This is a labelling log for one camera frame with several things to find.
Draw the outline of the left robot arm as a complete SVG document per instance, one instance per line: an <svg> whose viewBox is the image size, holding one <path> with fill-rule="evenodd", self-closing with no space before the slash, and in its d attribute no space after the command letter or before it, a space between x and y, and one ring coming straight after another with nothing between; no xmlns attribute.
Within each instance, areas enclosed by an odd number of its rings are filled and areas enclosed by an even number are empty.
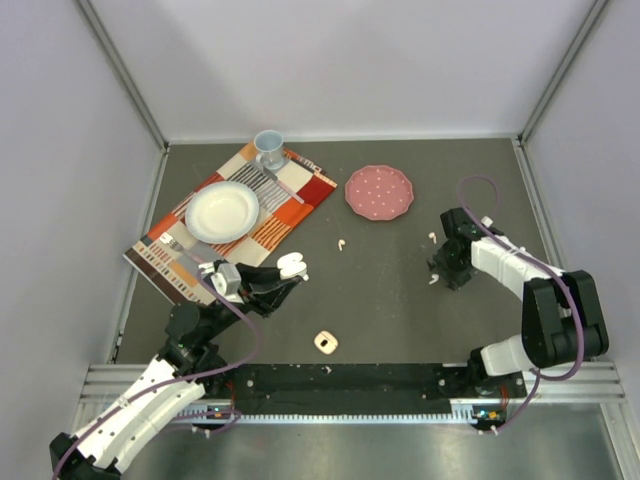
<svg viewBox="0 0 640 480"><path fill-rule="evenodd" d="M238 321L256 333L250 313L268 317L309 278L298 252L282 256L273 267L205 262L198 274L199 285L213 301L183 301L172 307L166 342L136 381L86 426L52 440L53 478L120 478L181 411L224 390L226 373L240 364L227 363L214 338Z"/></svg>

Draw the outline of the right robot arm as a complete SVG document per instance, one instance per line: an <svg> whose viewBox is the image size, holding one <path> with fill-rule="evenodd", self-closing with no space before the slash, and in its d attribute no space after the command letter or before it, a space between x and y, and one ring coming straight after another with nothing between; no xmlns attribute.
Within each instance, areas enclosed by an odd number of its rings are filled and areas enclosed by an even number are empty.
<svg viewBox="0 0 640 480"><path fill-rule="evenodd" d="M487 396L524 371L582 362L608 352L610 341L594 278L564 271L516 246L490 219L475 223L460 208L440 216L445 241L428 260L431 273L458 291L477 274L492 277L521 302L520 333L471 351L459 377L443 373L439 387L455 396Z"/></svg>

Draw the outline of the white earbuds charging case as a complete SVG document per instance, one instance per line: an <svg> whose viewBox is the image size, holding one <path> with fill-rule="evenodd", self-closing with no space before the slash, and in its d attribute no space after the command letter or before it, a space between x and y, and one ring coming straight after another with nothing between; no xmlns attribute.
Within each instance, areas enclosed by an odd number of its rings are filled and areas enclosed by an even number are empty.
<svg viewBox="0 0 640 480"><path fill-rule="evenodd" d="M305 279L307 277L307 264L304 262L304 256L299 252L292 252L280 257L276 267L282 280L294 277Z"/></svg>

